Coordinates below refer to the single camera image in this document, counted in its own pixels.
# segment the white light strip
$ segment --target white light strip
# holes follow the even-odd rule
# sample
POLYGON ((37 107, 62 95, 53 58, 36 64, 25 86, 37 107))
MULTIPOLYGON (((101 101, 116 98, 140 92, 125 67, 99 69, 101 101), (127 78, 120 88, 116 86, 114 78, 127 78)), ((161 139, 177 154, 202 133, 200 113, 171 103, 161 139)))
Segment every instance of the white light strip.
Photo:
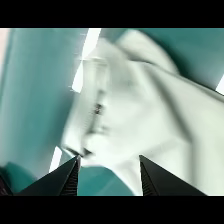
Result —
POLYGON ((54 150, 54 155, 51 161, 51 166, 49 169, 49 173, 56 170, 59 166, 60 160, 61 160, 62 151, 56 146, 54 150))
POLYGON ((222 76, 218 86, 215 89, 218 93, 224 95, 224 75, 222 76))
MULTIPOLYGON (((84 60, 96 47, 101 28, 89 28, 86 40, 82 49, 82 60, 84 60)), ((83 85, 83 65, 80 63, 73 80, 72 89, 80 93, 83 85)))

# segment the blurry white fabric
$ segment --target blurry white fabric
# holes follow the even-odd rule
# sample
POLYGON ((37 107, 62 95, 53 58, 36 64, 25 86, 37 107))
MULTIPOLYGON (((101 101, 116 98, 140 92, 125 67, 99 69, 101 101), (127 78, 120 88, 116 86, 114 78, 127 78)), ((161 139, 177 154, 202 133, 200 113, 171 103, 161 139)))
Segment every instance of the blurry white fabric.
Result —
POLYGON ((142 195, 144 155, 205 194, 224 195, 223 96, 180 76, 166 52, 135 30, 115 44, 100 39, 83 75, 62 140, 92 152, 82 166, 107 167, 142 195))

